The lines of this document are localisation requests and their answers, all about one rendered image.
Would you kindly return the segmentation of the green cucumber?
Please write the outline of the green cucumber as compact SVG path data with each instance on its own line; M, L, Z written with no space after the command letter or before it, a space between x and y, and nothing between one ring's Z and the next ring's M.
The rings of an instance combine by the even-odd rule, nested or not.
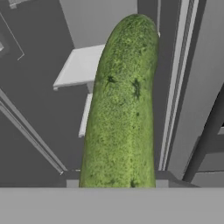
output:
M80 187L156 185L152 90L158 32L143 14L121 20L102 51L94 79Z

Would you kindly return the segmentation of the grey fridge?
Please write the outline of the grey fridge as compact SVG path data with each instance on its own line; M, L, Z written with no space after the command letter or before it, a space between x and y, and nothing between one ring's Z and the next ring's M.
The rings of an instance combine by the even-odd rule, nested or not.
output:
M68 97L56 97L50 85L72 51L70 39L63 39L63 32L55 20L59 0L32 0L17 11L11 11L8 0L0 0L0 13L12 24L23 23L17 31L24 42L25 55L17 77L24 78L16 94L26 101L33 112L43 112L45 118L73 119L74 102Z

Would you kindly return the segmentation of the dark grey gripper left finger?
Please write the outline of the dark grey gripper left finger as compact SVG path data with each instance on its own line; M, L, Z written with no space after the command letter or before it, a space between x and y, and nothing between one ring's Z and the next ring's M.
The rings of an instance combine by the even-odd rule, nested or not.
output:
M80 170L63 171L60 179L66 188L77 188L79 186Z

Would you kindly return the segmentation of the narrow white fridge shelf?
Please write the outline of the narrow white fridge shelf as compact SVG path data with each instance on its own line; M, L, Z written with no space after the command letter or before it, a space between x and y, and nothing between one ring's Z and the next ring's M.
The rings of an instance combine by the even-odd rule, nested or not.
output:
M79 135L78 137L84 137L86 133L86 127L87 127L87 122L88 122L88 114L91 106L91 101L92 101L93 94L87 94L87 99L80 123L80 130L79 130Z

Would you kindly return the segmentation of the wide white fridge shelf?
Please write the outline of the wide white fridge shelf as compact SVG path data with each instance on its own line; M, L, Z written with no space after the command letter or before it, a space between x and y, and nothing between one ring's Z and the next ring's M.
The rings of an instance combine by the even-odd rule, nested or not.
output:
M73 49L62 67L53 89L87 84L95 79L104 45Z

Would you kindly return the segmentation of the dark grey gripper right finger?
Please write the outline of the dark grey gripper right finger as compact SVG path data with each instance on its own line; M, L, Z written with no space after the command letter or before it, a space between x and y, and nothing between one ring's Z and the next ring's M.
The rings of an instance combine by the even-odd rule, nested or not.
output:
M155 171L155 176L156 176L156 188L195 187L194 184L177 179L169 171Z

